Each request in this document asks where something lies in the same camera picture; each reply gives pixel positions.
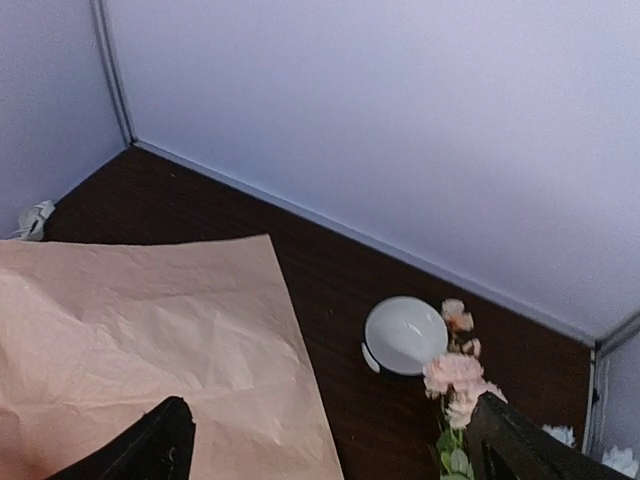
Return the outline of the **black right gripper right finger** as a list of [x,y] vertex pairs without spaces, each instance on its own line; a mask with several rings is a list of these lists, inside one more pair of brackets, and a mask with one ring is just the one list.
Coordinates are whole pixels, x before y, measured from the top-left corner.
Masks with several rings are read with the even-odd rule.
[[625,476],[531,423],[492,393],[482,394],[467,426],[477,479],[619,480]]

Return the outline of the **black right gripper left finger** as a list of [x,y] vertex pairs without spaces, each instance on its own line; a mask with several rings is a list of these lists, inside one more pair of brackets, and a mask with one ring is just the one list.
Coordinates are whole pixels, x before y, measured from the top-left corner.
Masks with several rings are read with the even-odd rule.
[[189,405],[170,396],[101,449],[49,479],[188,480],[194,443]]

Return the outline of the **pink and green wrapping paper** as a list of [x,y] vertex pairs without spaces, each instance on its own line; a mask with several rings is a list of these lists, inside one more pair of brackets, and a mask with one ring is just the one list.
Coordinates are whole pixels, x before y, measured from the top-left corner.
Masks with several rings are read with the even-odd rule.
[[1,454],[43,474],[169,396],[195,479],[342,470],[271,240],[1,245]]

